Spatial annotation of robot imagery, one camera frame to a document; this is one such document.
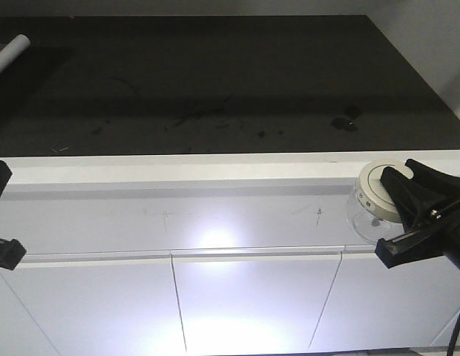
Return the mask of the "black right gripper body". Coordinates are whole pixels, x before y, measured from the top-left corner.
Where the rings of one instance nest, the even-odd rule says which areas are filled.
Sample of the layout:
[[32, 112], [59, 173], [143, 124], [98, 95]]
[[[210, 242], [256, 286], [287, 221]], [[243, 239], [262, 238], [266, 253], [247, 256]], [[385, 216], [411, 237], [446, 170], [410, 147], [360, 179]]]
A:
[[380, 239], [375, 254], [387, 268], [445, 256], [460, 271], [460, 200], [440, 211], [429, 225], [391, 240]]

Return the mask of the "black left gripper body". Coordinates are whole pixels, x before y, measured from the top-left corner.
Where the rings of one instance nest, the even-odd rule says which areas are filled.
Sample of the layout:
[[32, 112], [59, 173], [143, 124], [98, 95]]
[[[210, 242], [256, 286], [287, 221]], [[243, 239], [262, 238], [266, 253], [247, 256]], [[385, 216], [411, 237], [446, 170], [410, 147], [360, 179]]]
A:
[[18, 240], [0, 238], [0, 268], [14, 270], [26, 253], [26, 248]]

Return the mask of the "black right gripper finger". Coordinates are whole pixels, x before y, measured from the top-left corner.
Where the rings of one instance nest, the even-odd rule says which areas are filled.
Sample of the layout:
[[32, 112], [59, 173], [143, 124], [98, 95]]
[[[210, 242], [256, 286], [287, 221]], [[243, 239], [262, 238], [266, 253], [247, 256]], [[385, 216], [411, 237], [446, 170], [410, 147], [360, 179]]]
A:
[[413, 172], [412, 181], [436, 193], [460, 193], [460, 177], [437, 171], [414, 159], [408, 159], [405, 166]]
[[431, 211], [444, 201], [443, 195], [422, 187], [392, 167], [383, 170], [381, 184], [393, 201], [405, 232], [430, 223]]

